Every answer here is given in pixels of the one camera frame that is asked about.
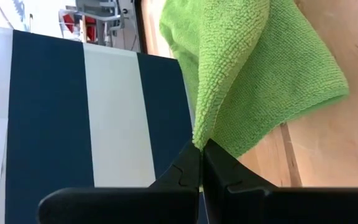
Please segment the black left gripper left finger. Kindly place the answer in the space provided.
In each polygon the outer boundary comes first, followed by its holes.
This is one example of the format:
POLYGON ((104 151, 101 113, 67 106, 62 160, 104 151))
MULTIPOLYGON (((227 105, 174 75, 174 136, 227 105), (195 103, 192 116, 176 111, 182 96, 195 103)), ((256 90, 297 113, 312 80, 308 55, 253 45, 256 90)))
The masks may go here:
POLYGON ((57 190, 40 201, 37 221, 57 223, 182 223, 198 221, 201 152, 185 144, 148 187, 57 190))

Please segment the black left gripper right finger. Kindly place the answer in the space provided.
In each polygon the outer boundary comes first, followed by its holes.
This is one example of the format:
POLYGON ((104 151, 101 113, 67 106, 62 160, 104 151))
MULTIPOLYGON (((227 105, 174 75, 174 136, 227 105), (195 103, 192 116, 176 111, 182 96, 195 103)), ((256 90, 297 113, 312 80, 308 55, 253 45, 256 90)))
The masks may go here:
POLYGON ((358 224, 358 188, 277 187, 213 140, 203 151, 203 190, 210 223, 358 224))

